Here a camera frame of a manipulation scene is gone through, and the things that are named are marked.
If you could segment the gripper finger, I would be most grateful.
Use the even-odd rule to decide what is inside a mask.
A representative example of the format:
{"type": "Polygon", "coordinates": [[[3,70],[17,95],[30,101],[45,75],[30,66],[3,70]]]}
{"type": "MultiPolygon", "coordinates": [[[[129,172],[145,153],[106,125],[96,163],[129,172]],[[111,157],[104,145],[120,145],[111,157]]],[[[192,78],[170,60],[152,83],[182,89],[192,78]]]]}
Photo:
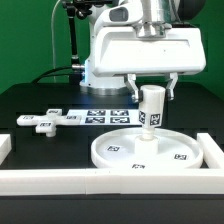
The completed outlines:
{"type": "Polygon", "coordinates": [[[136,75],[126,74],[124,77],[124,82],[129,92],[131,93],[131,98],[134,103],[140,103],[143,99],[142,91],[136,86],[136,75]]]}
{"type": "Polygon", "coordinates": [[[167,74],[166,81],[167,81],[166,86],[167,98],[169,101],[172,101],[174,99],[174,88],[178,81],[178,74],[176,72],[167,74]]]}

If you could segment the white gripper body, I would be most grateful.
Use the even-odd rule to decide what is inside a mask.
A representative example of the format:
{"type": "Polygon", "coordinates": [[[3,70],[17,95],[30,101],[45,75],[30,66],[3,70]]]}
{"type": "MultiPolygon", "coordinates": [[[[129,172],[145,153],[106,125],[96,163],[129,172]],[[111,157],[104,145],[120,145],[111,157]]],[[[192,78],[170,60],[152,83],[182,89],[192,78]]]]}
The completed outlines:
{"type": "Polygon", "coordinates": [[[174,28],[166,6],[117,6],[94,25],[91,71],[120,74],[196,74],[206,65],[197,28],[174,28]]]}

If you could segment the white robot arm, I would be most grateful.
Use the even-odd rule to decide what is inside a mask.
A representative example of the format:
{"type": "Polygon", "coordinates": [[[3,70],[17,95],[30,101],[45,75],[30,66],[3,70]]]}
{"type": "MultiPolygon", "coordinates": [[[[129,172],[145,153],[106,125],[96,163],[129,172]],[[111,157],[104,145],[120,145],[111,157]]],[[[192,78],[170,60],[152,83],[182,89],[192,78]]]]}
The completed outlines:
{"type": "Polygon", "coordinates": [[[174,98],[180,75],[194,75],[206,66],[200,30],[180,17],[181,7],[196,15],[202,0],[118,0],[93,6],[89,16],[90,55],[81,89],[99,95],[129,91],[139,102],[138,77],[165,76],[167,95],[174,98]]]}

